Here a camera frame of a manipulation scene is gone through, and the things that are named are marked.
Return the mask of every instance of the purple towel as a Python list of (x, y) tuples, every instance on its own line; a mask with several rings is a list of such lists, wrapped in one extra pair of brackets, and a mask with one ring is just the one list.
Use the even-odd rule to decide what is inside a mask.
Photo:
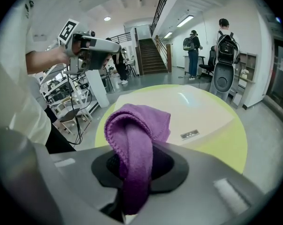
[(153, 164), (152, 140), (167, 140), (169, 121), (167, 112), (132, 104), (125, 104), (106, 121), (105, 137), (121, 161), (127, 215), (136, 214), (146, 202)]

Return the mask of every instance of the floor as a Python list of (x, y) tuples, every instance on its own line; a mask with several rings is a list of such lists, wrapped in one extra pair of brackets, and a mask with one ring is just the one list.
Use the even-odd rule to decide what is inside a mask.
[[(127, 94), (140, 88), (160, 84), (189, 84), (197, 88), (208, 90), (209, 79), (202, 77), (200, 80), (189, 81), (184, 78), (184, 70), (173, 67), (172, 73), (152, 74), (134, 78), (128, 78), (129, 83), (118, 85), (118, 77), (113, 77), (111, 82), (114, 93), (108, 93), (110, 104), (116, 102), (122, 94)], [(85, 150), (94, 147), (96, 130), (100, 119), (107, 108), (98, 108), (93, 114), (93, 121), (83, 134), (83, 141), (76, 145), (76, 150)], [(244, 169), (244, 176), (255, 183), (264, 193), (274, 189), (283, 176), (283, 123), (281, 120), (262, 102), (245, 110), (234, 109), (242, 121), (248, 140), (248, 155)], [(80, 120), (82, 129), (86, 123)], [(73, 142), (76, 136), (63, 133), (65, 137)]]

